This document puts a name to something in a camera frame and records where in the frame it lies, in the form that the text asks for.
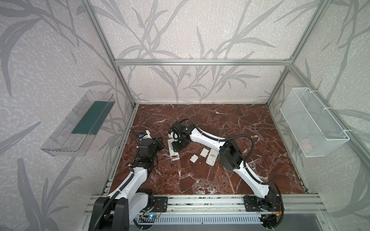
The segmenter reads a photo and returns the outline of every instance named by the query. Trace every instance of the mesh basket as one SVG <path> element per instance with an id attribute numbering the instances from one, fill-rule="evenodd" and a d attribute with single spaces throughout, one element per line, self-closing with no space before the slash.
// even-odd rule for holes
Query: mesh basket
<path id="1" fill-rule="evenodd" d="M 280 111 L 306 157 L 326 156 L 349 140 L 309 88 L 292 88 Z"/>

